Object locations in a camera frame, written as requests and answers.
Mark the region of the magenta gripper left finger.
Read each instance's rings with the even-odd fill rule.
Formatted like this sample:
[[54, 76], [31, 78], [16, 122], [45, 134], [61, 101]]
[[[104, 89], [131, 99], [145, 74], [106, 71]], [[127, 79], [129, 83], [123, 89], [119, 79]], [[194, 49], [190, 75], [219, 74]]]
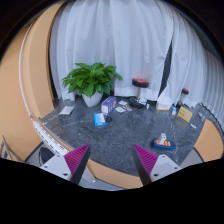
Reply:
[[91, 154], [91, 147], [89, 144], [78, 147], [67, 153], [64, 158], [71, 172], [70, 181], [74, 184], [79, 184], [86, 164]]

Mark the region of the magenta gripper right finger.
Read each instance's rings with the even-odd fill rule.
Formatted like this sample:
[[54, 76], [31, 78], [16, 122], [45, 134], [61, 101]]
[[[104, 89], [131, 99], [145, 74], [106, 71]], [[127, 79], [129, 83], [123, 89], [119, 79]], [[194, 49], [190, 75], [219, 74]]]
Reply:
[[152, 182], [150, 174], [155, 166], [158, 156], [151, 151], [134, 144], [132, 147], [132, 157], [142, 184], [144, 186], [150, 184]]

